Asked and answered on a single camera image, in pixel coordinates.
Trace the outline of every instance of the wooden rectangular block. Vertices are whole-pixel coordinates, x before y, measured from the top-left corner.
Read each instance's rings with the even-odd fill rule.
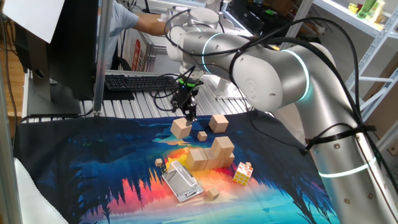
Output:
[[[161,167],[161,166],[163,165],[162,159],[156,159],[156,160],[155,160],[155,165],[156,165],[157,167]]]
[[[198,133],[198,139],[199,141],[206,141],[207,139],[207,134],[204,131],[199,131]]]
[[[191,149],[187,155],[187,168],[189,171],[205,170],[207,156],[202,148]]]
[[[212,153],[210,148],[203,149],[207,156],[207,163],[205,166],[205,170],[208,169],[217,169],[220,166],[221,159],[217,159],[215,155]]]
[[[216,200],[218,196],[220,195],[220,192],[217,190],[217,188],[213,187],[209,191],[207,191],[207,198],[210,201]]]
[[[210,119],[209,126],[214,133],[223,133],[226,131],[228,127],[228,120],[225,118],[224,115],[213,115]]]
[[[171,132],[177,139],[182,139],[189,136],[191,129],[192,125],[187,126],[187,120],[180,118],[173,121]]]
[[[233,153],[231,153],[231,155],[228,158],[224,158],[221,160],[218,168],[230,167],[232,165],[232,162],[234,161],[234,159],[235,159],[235,155]]]
[[[229,140],[229,137],[217,137],[211,145],[211,151],[217,159],[228,158],[234,151],[234,144]]]

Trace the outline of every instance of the cardboard box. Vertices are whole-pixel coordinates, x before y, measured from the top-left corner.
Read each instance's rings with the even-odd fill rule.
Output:
[[[282,16],[287,16],[292,8],[294,0],[271,0],[267,1],[267,5]]]
[[[124,31],[119,35],[118,56],[120,57]],[[147,46],[140,33],[135,29],[126,30],[123,45],[123,58],[129,63],[131,70],[144,72],[147,63]]]

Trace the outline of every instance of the robotic arm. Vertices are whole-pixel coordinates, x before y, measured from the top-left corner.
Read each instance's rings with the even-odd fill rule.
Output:
[[[203,72],[229,80],[234,53],[209,54],[240,48],[248,40],[216,30],[218,15],[209,9],[192,9],[183,20],[185,25],[172,27],[169,37],[184,52],[167,43],[167,53],[182,63],[182,73],[195,66],[176,96],[180,103],[195,107],[194,92]],[[314,45],[333,61],[326,48]],[[323,133],[321,137],[329,139],[314,145],[310,153],[341,223],[398,223],[397,207],[366,136],[341,136],[358,125],[343,87],[315,54],[301,46],[280,52],[251,47],[236,59],[232,76],[256,109],[276,110],[295,103],[306,138]],[[195,120],[195,114],[187,117]]]

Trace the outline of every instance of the metal pole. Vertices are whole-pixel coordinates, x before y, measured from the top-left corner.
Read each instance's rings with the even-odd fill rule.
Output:
[[[312,6],[312,2],[313,2],[313,0],[303,0],[303,2],[301,3],[301,6],[299,7],[299,9],[297,11],[297,14],[294,17],[293,21],[305,18],[307,16],[311,6]],[[303,23],[301,22],[299,24],[291,26],[289,31],[287,31],[286,37],[296,37],[296,35],[298,34],[302,24]],[[282,43],[282,45],[280,46],[280,50],[287,49],[290,46],[292,46],[291,43]]]
[[[0,64],[0,213],[4,224],[22,224],[6,93],[1,71]]]
[[[104,95],[104,81],[106,70],[106,50],[109,40],[109,25],[111,23],[113,0],[103,0],[101,7],[101,20],[99,24],[97,74],[94,89],[93,113],[101,115],[101,105]]]

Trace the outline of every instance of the black cable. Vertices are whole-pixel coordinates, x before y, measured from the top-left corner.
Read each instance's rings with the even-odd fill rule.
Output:
[[[307,43],[308,45],[305,46],[305,44],[303,44],[303,42],[301,42],[301,41],[292,41],[291,38],[287,38],[287,37],[276,37],[276,38],[273,38],[273,40],[276,41],[276,42],[284,42],[284,41],[286,41],[286,42],[291,42],[291,43],[294,43],[294,44],[299,44],[299,45],[301,45],[301,46],[303,46],[303,47],[306,47],[307,49],[311,50],[313,53],[315,53],[315,54],[316,54],[318,57],[320,57],[321,59],[322,59],[323,57],[324,57],[324,58],[327,58],[326,55],[324,55],[322,52],[319,53],[319,52],[316,52],[317,50],[311,49],[311,46],[313,46],[313,45],[311,45],[310,43]],[[341,85],[342,88],[344,89],[345,94],[346,94],[346,97],[348,98],[348,100],[349,100],[349,102],[350,102],[351,109],[353,110],[353,113],[354,113],[353,118],[356,120],[358,126],[363,126],[364,123],[362,122],[362,117],[361,117],[361,115],[359,114],[359,111],[356,109],[355,104],[354,104],[354,102],[353,102],[353,100],[352,100],[352,97],[351,97],[351,95],[350,95],[350,93],[349,93],[349,91],[348,91],[346,85],[344,84],[344,81],[341,79],[341,76],[340,76],[340,74],[338,74],[336,68],[334,68],[334,66],[331,66],[331,67],[332,67],[331,69],[332,69],[333,73],[336,75],[337,79],[339,80],[340,85]],[[318,138],[319,138],[319,136],[321,136],[322,134],[324,134],[326,131],[328,131],[330,128],[332,128],[332,126],[329,127],[328,129],[324,130],[323,132],[321,132],[321,133],[318,135]],[[386,172],[387,172],[387,175],[388,175],[389,178],[392,180],[391,182],[392,182],[392,184],[393,184],[393,186],[394,186],[394,190],[395,190],[396,193],[398,194],[398,186],[397,186],[397,184],[394,182],[394,178],[393,178],[393,176],[392,176],[392,173],[391,173],[391,171],[389,170],[389,168],[388,168],[388,166],[387,166],[387,163],[385,162],[384,158],[382,157],[382,155],[381,155],[379,149],[377,148],[377,146],[375,145],[375,143],[373,142],[373,140],[370,138],[370,136],[369,136],[369,134],[368,134],[367,131],[364,132],[364,135],[365,135],[366,138],[368,139],[368,143],[369,143],[369,145],[370,145],[370,147],[371,147],[371,149],[372,149],[372,152],[374,153],[376,159],[377,159],[379,162],[381,162],[382,165],[384,166],[384,168],[385,168],[385,170],[386,170]],[[364,155],[364,151],[363,151],[363,149],[362,149],[361,146],[359,146],[359,149],[360,149],[361,153]],[[374,175],[374,172],[371,170],[371,167],[370,167],[370,166],[369,166],[369,170],[371,171],[373,177],[376,178],[375,175]]]
[[[279,34],[281,32],[283,32],[284,30],[288,29],[290,26],[293,26],[295,24],[301,23],[301,22],[305,22],[305,21],[325,21],[326,23],[332,24],[335,27],[337,27],[338,30],[341,31],[341,33],[344,35],[344,37],[347,39],[349,46],[351,48],[352,54],[353,54],[353,58],[354,58],[354,72],[355,72],[355,104],[357,107],[357,110],[360,111],[359,108],[359,68],[358,68],[358,57],[356,55],[356,50],[355,50],[355,46],[353,41],[351,40],[351,38],[349,37],[349,34],[347,33],[347,31],[344,30],[344,28],[342,28],[339,24],[337,24],[335,21],[331,21],[329,19],[325,19],[322,17],[307,17],[307,18],[303,18],[303,19],[298,19],[294,22],[291,22],[290,24],[286,24],[285,26],[281,27],[280,29],[275,30],[274,32],[264,35],[263,37],[258,38],[257,41],[253,42],[253,45],[257,45],[258,43],[260,43],[261,41],[268,39],[276,34]]]
[[[141,9],[142,12],[149,13],[149,14],[156,14],[156,15],[159,15],[159,13],[154,13],[154,12],[151,12],[151,11],[149,10],[148,0],[145,0],[145,7],[146,7],[146,8],[145,8],[144,10]]]
[[[173,74],[173,73],[166,73],[166,74],[163,74],[163,75],[160,75],[159,77],[163,77],[163,76],[166,76],[166,75],[173,75],[173,76],[176,76],[177,78],[175,79],[175,80],[178,80],[178,79],[180,79],[180,78],[182,78],[182,77],[184,77],[186,74],[188,74],[188,72],[190,72],[189,73],[189,76],[187,77],[187,79],[189,78],[189,77],[191,77],[191,74],[192,74],[192,72],[194,71],[194,69],[195,69],[195,66],[192,66],[192,67],[190,67],[186,72],[184,72],[183,74],[181,74],[181,75],[176,75],[176,74]],[[158,95],[159,94],[159,91],[157,91],[157,93],[155,94],[155,96],[154,95],[152,95],[152,92],[149,92],[149,95],[152,97],[152,98],[155,98],[155,99],[162,99],[162,98],[166,98],[166,97],[168,97],[168,96],[170,96],[171,94],[169,94],[169,95],[166,95],[166,96],[156,96],[156,95]]]
[[[7,26],[10,26],[10,30],[12,30],[12,25],[11,25],[11,22],[10,22],[10,20],[8,19],[7,21],[6,21],[6,27]],[[9,44],[10,44],[10,49],[11,49],[11,51],[12,51],[12,53],[14,53],[16,56],[18,56],[18,54],[17,54],[17,52],[15,52],[14,51],[14,49],[12,48],[12,40],[14,40],[14,38],[13,38],[13,34],[11,34],[11,37],[10,37],[10,33],[8,32],[8,30],[6,29],[6,34],[7,34],[7,39],[8,39],[8,42],[9,42]]]
[[[221,27],[221,30],[223,31],[223,33],[225,34],[225,30],[224,30],[224,27],[223,27],[223,25],[221,24],[221,21],[218,21],[218,24],[220,25],[220,27]]]
[[[221,0],[221,2],[220,2],[220,12],[223,11],[223,6],[224,6],[224,0]]]
[[[339,126],[339,125],[349,127],[350,129],[353,128],[353,127],[351,127],[350,125],[348,125],[348,124],[346,124],[346,123],[337,123],[337,124],[334,124],[334,125],[330,126],[329,128],[326,128],[325,130],[323,130],[321,133],[319,133],[317,136],[315,136],[315,137],[311,140],[311,142],[316,142],[316,140],[319,139],[320,137],[322,137],[327,131],[329,131],[330,129],[332,129],[332,128],[336,127],[336,126]],[[312,143],[308,144],[308,145],[305,147],[305,150],[308,150],[308,151],[309,151],[309,150],[312,148],[312,146],[313,146]]]
[[[190,11],[190,10],[182,11],[182,12],[179,12],[178,14],[174,15],[172,18],[170,18],[170,19],[166,22],[166,26],[167,26],[167,24],[170,23],[170,21],[171,21],[172,19],[176,18],[177,16],[179,16],[179,15],[185,13],[185,12],[189,12],[189,11]],[[186,53],[187,55],[190,55],[190,56],[207,57],[207,56],[214,56],[214,55],[235,53],[235,55],[234,55],[234,57],[233,57],[233,59],[232,59],[232,61],[231,61],[231,64],[230,64],[230,66],[229,66],[229,78],[230,78],[230,80],[236,85],[236,83],[234,82],[233,76],[232,76],[233,65],[234,65],[236,59],[237,59],[246,49],[248,49],[248,48],[250,48],[250,47],[253,47],[253,46],[257,45],[257,44],[260,44],[260,42],[262,42],[262,41],[264,41],[264,40],[267,40],[267,41],[268,41],[268,44],[269,44],[269,39],[270,39],[273,35],[275,35],[275,34],[277,34],[277,33],[279,33],[279,32],[282,32],[284,29],[287,29],[287,28],[289,28],[289,27],[292,26],[292,25],[298,24],[298,23],[300,23],[300,22],[311,21],[311,20],[326,21],[326,22],[328,22],[328,23],[330,23],[330,24],[333,24],[334,26],[336,26],[336,27],[343,33],[343,35],[346,37],[347,41],[349,42],[351,51],[352,51],[352,53],[353,53],[354,66],[355,66],[355,68],[354,68],[354,72],[355,72],[355,84],[356,84],[356,88],[355,88],[355,95],[356,95],[356,97],[355,97],[355,103],[353,102],[353,99],[352,99],[352,97],[351,97],[349,91],[347,90],[347,87],[346,87],[344,81],[341,79],[341,76],[340,76],[340,74],[338,73],[337,69],[335,68],[335,66],[333,65],[333,63],[329,60],[329,58],[328,58],[323,52],[321,52],[319,49],[317,49],[317,48],[314,47],[313,45],[309,44],[308,42],[307,42],[307,43],[304,43],[303,41],[297,42],[297,41],[292,40],[292,39],[284,39],[284,40],[279,39],[279,40],[278,40],[277,38],[273,38],[272,41],[276,42],[276,41],[278,40],[279,42],[291,42],[291,43],[299,44],[299,45],[304,46],[305,48],[311,50],[313,53],[315,53],[315,55],[317,55],[321,60],[323,60],[323,62],[327,64],[327,66],[332,70],[332,72],[336,75],[338,81],[340,82],[340,84],[341,84],[341,86],[342,86],[342,88],[343,88],[343,90],[344,90],[344,92],[345,92],[345,94],[346,94],[346,97],[347,97],[347,99],[348,99],[348,101],[349,101],[349,103],[350,103],[350,107],[351,107],[351,109],[353,110],[353,118],[354,118],[354,120],[357,122],[358,126],[364,126],[364,123],[363,123],[363,120],[362,120],[362,117],[361,117],[361,114],[360,114],[360,109],[359,109],[359,85],[358,85],[358,84],[359,84],[359,68],[358,68],[358,58],[357,58],[357,55],[356,55],[355,46],[354,46],[354,44],[353,44],[351,38],[349,37],[348,33],[347,33],[340,25],[338,25],[338,24],[335,23],[334,21],[331,21],[331,20],[328,20],[328,19],[325,19],[325,18],[321,18],[321,17],[308,17],[308,18],[300,19],[300,20],[294,21],[294,22],[292,22],[292,23],[290,23],[290,24],[287,24],[286,26],[283,26],[282,28],[276,30],[275,32],[273,32],[273,33],[271,33],[271,34],[263,35],[263,36],[260,37],[260,38],[253,39],[253,40],[249,41],[248,43],[244,44],[244,45],[243,45],[242,47],[240,47],[240,48],[231,49],[231,50],[225,50],[225,51],[222,51],[222,52],[213,52],[213,53],[208,53],[208,54],[193,54],[193,53],[191,53],[191,52],[187,52],[186,50],[182,49],[181,46],[179,46],[179,45],[177,45],[175,42],[173,42],[173,41],[171,40],[171,38],[167,35],[167,33],[166,33],[166,28],[165,28],[165,36],[166,36],[166,39],[167,39],[173,46],[177,47],[177,48],[178,48],[179,50],[181,50],[183,53]],[[366,131],[364,132],[364,134],[367,136],[367,139],[368,139],[368,141],[369,141],[369,144],[371,145],[371,148],[372,148],[372,150],[373,150],[375,156],[378,156],[378,157],[379,157],[379,160],[382,162],[383,166],[384,166],[385,169],[387,170],[387,174],[388,174],[389,178],[390,178],[391,180],[394,180],[394,178],[393,178],[393,176],[391,175],[391,172],[390,172],[390,170],[389,170],[389,168],[388,168],[386,162],[385,162],[384,159],[381,157],[381,154],[380,154],[379,150],[377,149],[377,147],[376,147],[376,145],[374,144],[374,142],[372,141],[372,139],[369,137],[369,134],[368,134]],[[393,183],[393,185],[394,185],[394,188],[395,188],[396,192],[398,193],[398,187],[397,187],[396,183],[395,183],[394,181],[392,181],[392,183]]]
[[[123,48],[124,48],[124,40],[126,38],[126,30],[124,30],[123,33],[123,39],[122,39],[122,46],[121,46],[121,50],[120,50],[120,57],[123,58]]]
[[[239,50],[240,48],[236,48],[236,49],[231,49],[231,50],[225,50],[225,51],[221,51],[221,52],[213,52],[213,53],[207,53],[207,54],[193,54],[191,52],[187,52],[185,49],[183,49],[181,46],[179,46],[178,44],[176,44],[174,41],[172,41],[172,39],[167,35],[167,26],[170,24],[170,22],[175,19],[177,16],[180,16],[186,12],[190,12],[190,9],[181,11],[179,13],[177,13],[176,15],[172,16],[168,21],[166,21],[165,27],[164,27],[164,35],[166,37],[166,39],[174,46],[177,47],[179,50],[181,50],[183,53],[186,53],[190,56],[198,56],[198,57],[207,57],[207,56],[214,56],[214,55],[221,55],[221,54],[228,54],[228,53],[235,53],[237,50]]]
[[[274,136],[271,136],[271,135],[269,135],[269,134],[266,134],[266,133],[262,132],[260,129],[258,129],[258,128],[256,127],[256,125],[254,125],[253,120],[252,120],[252,116],[249,115],[249,119],[250,119],[250,123],[251,123],[251,125],[254,127],[254,129],[255,129],[256,131],[260,132],[261,134],[263,134],[263,135],[265,135],[265,136],[267,136],[267,137],[269,137],[269,138],[271,138],[271,139],[273,139],[273,140],[275,140],[275,141],[278,141],[278,142],[280,142],[280,143],[282,143],[282,144],[285,144],[285,145],[288,145],[288,146],[297,148],[297,149],[299,149],[300,151],[304,151],[304,150],[305,150],[304,147],[298,147],[298,146],[295,146],[295,145],[293,145],[293,144],[289,144],[289,143],[283,142],[283,141],[281,141],[281,140],[275,138]]]
[[[22,122],[26,121],[27,119],[31,119],[31,118],[82,118],[84,116],[88,116],[89,114],[91,114],[93,112],[93,109],[89,110],[87,113],[85,114],[81,114],[81,115],[70,115],[70,114],[60,114],[60,115],[28,115],[24,118],[22,118],[19,123],[21,124]]]
[[[7,50],[7,40],[6,40],[6,27],[4,26],[4,20],[2,18],[3,14],[0,14],[1,17],[1,27],[2,27],[2,34],[3,34],[3,42],[4,42],[4,51],[6,53],[6,78],[7,78],[7,87],[8,87],[8,92],[10,94],[10,99],[11,99],[11,104],[12,104],[12,109],[14,110],[14,137],[12,140],[12,147],[15,146],[15,136],[17,133],[17,106],[15,104],[14,100],[14,95],[12,94],[12,88],[11,88],[11,79],[10,79],[10,74],[9,74],[9,68],[8,68],[8,50]]]
[[[144,12],[144,10],[141,8],[141,7],[139,7],[139,6],[137,6],[142,12]]]
[[[275,38],[268,39],[266,41],[268,44],[278,43],[278,42],[290,42],[293,44],[298,44],[298,45],[301,45],[302,47],[305,47],[306,49],[309,49],[317,57],[319,57],[330,68],[330,70],[335,74],[335,76],[338,79],[338,81],[340,82],[344,92],[346,93],[346,97],[350,103],[350,106],[352,107],[355,121],[358,123],[359,126],[362,125],[363,122],[361,119],[361,114],[357,110],[357,107],[356,107],[349,91],[347,90],[347,88],[345,88],[345,83],[344,83],[343,79],[341,78],[341,76],[338,73],[334,64],[330,61],[330,59],[321,50],[319,50],[317,47],[315,47],[314,45],[310,44],[309,42],[307,42],[305,40],[299,40],[299,39],[296,39],[293,37],[275,37]]]

